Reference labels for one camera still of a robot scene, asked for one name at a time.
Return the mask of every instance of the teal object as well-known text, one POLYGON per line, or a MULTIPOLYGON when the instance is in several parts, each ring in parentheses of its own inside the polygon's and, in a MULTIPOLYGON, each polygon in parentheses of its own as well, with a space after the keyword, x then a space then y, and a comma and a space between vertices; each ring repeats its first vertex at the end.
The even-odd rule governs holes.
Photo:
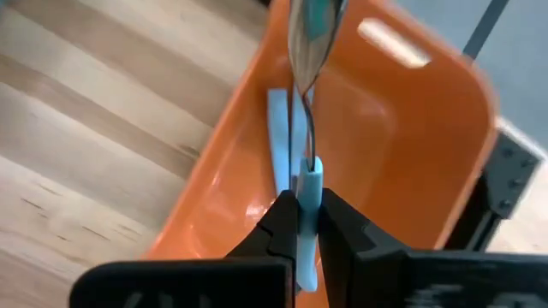
MULTIPOLYGON (((308 99, 310 104, 312 104, 314 96, 314 89, 311 88, 308 91, 308 99)), ((296 179, 299 176, 301 170, 301 159, 305 155, 305 149, 307 148, 307 115, 305 114, 305 109, 302 106, 301 96, 297 90, 297 85, 293 87, 293 105, 291 107, 291 153, 290 153, 290 176, 291 181, 296 186, 296 179)))
POLYGON ((285 89, 268 91, 267 121, 276 196, 289 189, 289 112, 285 89))
POLYGON ((301 159, 301 172, 297 181, 297 200, 299 200, 301 211, 297 236, 296 280, 306 292, 315 292, 318 289, 315 263, 316 234, 324 186, 324 165, 319 157, 314 159, 316 160, 314 171, 309 171, 306 157, 301 159))
POLYGON ((304 0, 304 23, 308 38, 312 41, 329 31, 327 19, 331 14, 332 0, 304 0))

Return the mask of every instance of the black metal frame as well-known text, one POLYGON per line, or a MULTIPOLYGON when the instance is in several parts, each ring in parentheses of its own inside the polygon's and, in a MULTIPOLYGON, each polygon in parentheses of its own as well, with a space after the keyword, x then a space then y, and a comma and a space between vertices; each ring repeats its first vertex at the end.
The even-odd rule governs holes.
MULTIPOLYGON (((265 6, 271 0, 258 0, 265 6)), ((509 0, 491 0, 462 53, 475 60, 509 0)), ((483 252, 517 206, 539 159, 505 132, 497 144, 444 249, 483 252)))

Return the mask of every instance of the wooden floor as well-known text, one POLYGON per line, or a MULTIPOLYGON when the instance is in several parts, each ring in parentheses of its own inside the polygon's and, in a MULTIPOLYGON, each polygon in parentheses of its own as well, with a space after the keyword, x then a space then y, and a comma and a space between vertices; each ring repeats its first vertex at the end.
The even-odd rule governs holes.
MULTIPOLYGON (((154 241, 265 16, 253 0, 0 10, 0 307, 66 306, 82 271, 154 241)), ((492 249, 548 252, 533 228, 547 179, 492 249)))

